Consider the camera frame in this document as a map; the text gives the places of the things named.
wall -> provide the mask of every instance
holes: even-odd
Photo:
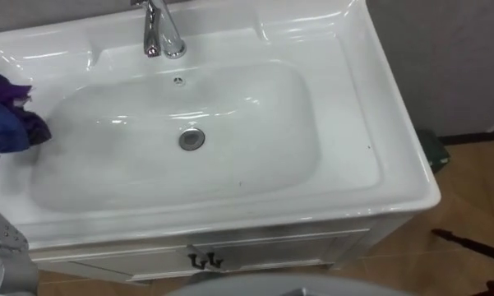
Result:
[[[0,0],[0,31],[120,12],[128,3]],[[494,0],[367,3],[415,126],[444,136],[494,124]]]

sink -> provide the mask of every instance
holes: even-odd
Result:
[[[320,157],[307,85],[281,62],[85,86],[48,124],[55,136],[31,184],[33,200],[54,210],[248,198],[304,183]],[[205,143],[185,151],[178,140],[191,127]]]
[[[0,210],[35,247],[439,201],[365,1],[170,7],[174,60],[142,54],[142,10],[0,33],[0,73],[54,135],[0,161]]]

tiled floor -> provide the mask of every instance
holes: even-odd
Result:
[[[451,162],[436,179],[442,202],[392,233],[364,258],[341,271],[320,267],[287,272],[326,273],[371,281],[417,295],[469,295],[494,280],[494,261],[431,236],[430,229],[494,246],[494,142],[449,146]],[[157,280],[150,287],[44,274],[40,296],[159,296],[182,286],[184,279]]]

faucet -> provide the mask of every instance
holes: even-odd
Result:
[[[146,9],[144,50],[148,58],[158,57],[161,49],[167,58],[184,55],[187,47],[164,0],[131,0],[131,5]]]

drain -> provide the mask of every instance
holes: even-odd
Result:
[[[199,149],[205,143],[205,133],[197,128],[188,128],[179,137],[179,145],[186,151]]]

